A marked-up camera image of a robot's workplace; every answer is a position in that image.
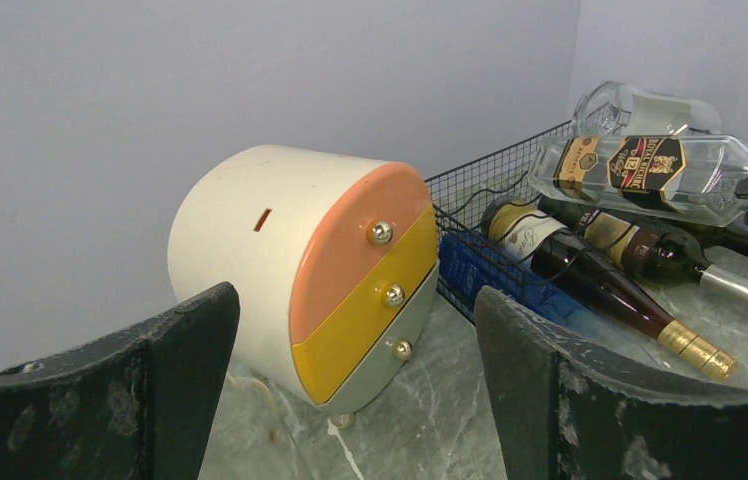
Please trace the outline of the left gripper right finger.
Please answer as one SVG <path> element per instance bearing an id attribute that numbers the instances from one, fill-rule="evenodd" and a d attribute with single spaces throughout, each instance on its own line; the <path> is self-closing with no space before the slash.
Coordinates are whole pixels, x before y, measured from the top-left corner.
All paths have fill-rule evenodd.
<path id="1" fill-rule="evenodd" d="M 748 390 L 661 371 L 483 287 L 474 323 L 511 479 L 748 479 Z"/>

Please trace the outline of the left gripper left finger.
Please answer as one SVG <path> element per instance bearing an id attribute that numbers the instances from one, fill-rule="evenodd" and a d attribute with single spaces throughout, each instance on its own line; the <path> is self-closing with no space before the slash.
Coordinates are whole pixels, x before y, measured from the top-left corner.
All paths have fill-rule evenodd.
<path id="1" fill-rule="evenodd" d="M 0 372 L 0 479 L 195 479 L 240 315 L 222 282 Z"/>

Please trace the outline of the clear bottle gold black label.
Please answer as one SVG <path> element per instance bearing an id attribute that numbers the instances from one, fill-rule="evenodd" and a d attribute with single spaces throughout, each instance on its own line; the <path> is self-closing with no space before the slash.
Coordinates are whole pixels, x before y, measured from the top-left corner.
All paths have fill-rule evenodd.
<path id="1" fill-rule="evenodd" d="M 731 135 L 553 137 L 527 175 L 544 196 L 724 227 L 748 210 L 748 145 Z"/>

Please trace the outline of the large clear glass bottle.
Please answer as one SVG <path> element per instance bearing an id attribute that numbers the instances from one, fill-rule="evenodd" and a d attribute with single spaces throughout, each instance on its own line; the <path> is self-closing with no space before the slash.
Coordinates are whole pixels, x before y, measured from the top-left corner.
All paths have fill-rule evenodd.
<path id="1" fill-rule="evenodd" d="M 573 114 L 578 136 L 719 134 L 720 116 L 701 101 L 605 81 L 581 97 Z"/>

